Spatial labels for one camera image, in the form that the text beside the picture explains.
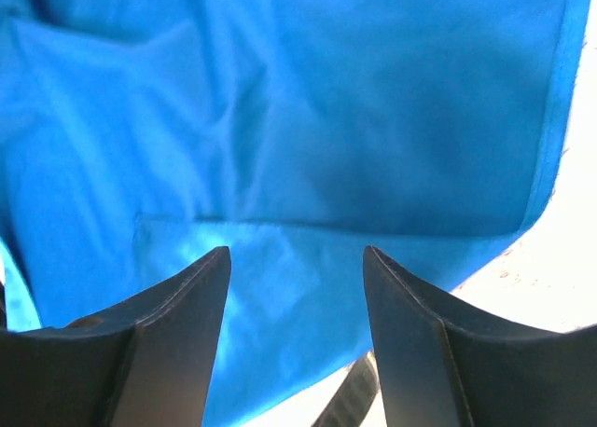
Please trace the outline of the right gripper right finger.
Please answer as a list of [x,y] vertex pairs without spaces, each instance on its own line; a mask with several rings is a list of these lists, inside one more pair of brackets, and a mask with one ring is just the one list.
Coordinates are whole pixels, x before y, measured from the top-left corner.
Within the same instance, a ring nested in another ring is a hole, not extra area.
[[375,247],[368,318],[390,426],[592,426],[596,330],[557,333],[474,307]]

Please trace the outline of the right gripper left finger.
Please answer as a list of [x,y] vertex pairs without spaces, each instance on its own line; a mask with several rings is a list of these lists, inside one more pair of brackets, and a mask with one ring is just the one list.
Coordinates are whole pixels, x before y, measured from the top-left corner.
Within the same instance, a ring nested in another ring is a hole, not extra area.
[[231,273],[217,247],[64,328],[1,333],[5,426],[198,426]]

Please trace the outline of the blue cloth napkin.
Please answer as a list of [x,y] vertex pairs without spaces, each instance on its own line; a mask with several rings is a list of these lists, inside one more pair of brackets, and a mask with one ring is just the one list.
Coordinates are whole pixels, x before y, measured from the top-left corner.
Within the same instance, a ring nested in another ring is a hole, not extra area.
[[452,289],[541,216],[590,0],[1,0],[7,324],[63,327],[216,246],[204,422],[371,346],[362,254]]

